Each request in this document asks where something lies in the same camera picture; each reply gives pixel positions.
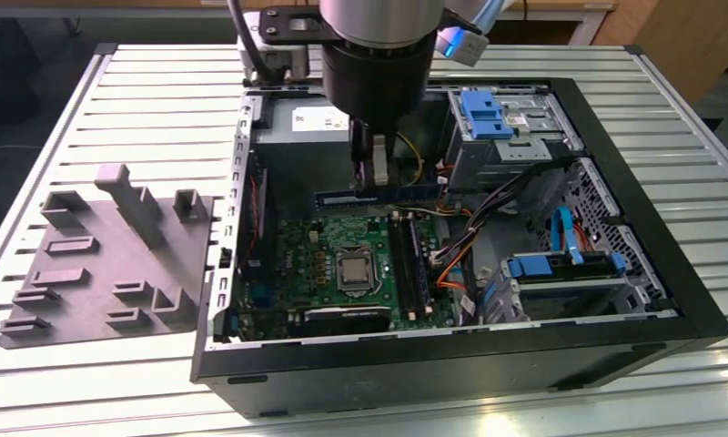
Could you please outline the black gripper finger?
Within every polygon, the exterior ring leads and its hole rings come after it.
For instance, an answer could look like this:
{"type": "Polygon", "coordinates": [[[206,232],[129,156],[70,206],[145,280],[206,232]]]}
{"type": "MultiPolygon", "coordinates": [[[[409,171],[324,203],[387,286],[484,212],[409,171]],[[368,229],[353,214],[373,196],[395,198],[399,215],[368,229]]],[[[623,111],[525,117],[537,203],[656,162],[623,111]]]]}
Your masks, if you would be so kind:
{"type": "Polygon", "coordinates": [[[349,137],[355,190],[363,196],[372,188],[372,133],[357,118],[351,119],[349,137]]]}
{"type": "Polygon", "coordinates": [[[396,135],[376,133],[372,136],[372,192],[381,196],[399,186],[399,168],[393,159],[396,135]]]}

